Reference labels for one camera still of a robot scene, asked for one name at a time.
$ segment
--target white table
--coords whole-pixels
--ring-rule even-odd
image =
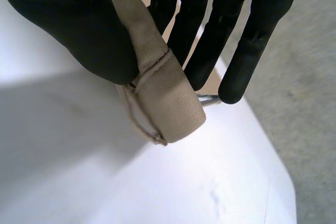
[[[0,6],[0,223],[296,223],[290,177],[244,99],[154,146],[112,84]]]

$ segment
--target black glove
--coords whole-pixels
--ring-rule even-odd
[[[151,0],[148,7],[161,33],[175,12],[177,0]],[[215,67],[236,22],[244,0],[214,0],[213,9],[195,51],[185,68],[194,90],[199,90]],[[251,13],[232,61],[219,87],[226,103],[238,102],[251,79],[267,42],[293,0],[253,0]],[[207,0],[181,0],[181,9],[168,40],[182,65],[204,17]]]
[[[9,0],[89,71],[116,84],[138,75],[132,44],[111,0]]]

